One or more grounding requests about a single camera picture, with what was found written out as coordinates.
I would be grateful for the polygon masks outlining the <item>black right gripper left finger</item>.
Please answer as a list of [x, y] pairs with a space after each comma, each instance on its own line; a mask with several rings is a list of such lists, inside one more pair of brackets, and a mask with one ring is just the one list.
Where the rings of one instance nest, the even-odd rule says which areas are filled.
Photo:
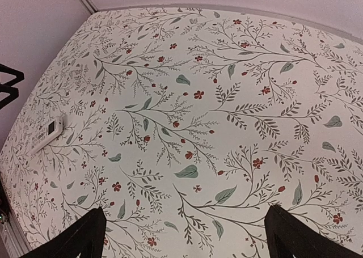
[[102, 257], [105, 228], [103, 209], [93, 208], [27, 257]]

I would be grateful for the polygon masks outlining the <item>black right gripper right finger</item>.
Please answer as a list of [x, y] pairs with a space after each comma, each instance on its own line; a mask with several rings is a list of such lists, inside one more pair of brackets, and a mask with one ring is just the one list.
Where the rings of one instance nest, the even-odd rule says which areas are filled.
[[269, 207], [265, 218], [269, 256], [283, 257], [361, 257], [304, 225], [279, 205]]

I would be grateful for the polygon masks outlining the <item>white remote control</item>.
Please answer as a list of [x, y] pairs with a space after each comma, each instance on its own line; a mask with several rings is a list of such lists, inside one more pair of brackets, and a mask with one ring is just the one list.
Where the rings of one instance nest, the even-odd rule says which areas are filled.
[[63, 131], [63, 119], [60, 116], [55, 117], [52, 121], [42, 127], [31, 142], [31, 154], [37, 153], [48, 143], [57, 138]]

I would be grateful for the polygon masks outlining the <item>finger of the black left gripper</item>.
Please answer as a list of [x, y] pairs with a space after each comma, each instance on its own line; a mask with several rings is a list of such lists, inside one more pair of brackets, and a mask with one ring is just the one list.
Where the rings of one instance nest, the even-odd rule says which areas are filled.
[[0, 64], [0, 71], [1, 71], [1, 73], [4, 73], [7, 76], [9, 76], [9, 78], [6, 82], [1, 82], [1, 84], [3, 84], [3, 85], [13, 86], [24, 80], [23, 72], [10, 68], [6, 65]]
[[0, 102], [0, 109], [4, 108], [19, 97], [19, 90], [16, 87], [1, 85], [1, 93], [7, 94]]

